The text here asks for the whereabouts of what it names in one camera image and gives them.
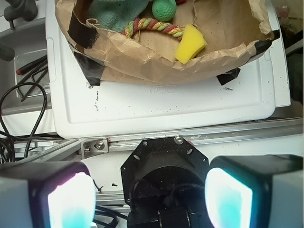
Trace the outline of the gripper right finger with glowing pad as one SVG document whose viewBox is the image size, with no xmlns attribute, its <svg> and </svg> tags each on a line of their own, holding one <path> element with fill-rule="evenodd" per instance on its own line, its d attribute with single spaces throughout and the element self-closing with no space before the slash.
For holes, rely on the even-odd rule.
<svg viewBox="0 0 304 228">
<path fill-rule="evenodd" d="M 302 156 L 218 156 L 205 181 L 205 202 L 215 228 L 302 228 Z"/>
</svg>

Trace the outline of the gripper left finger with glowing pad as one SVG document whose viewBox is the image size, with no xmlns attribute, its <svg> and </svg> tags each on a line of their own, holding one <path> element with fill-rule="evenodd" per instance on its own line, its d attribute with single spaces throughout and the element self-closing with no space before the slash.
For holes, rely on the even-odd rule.
<svg viewBox="0 0 304 228">
<path fill-rule="evenodd" d="M 89 228 L 96 192 L 79 161 L 8 162 L 0 166 L 2 228 Z"/>
</svg>

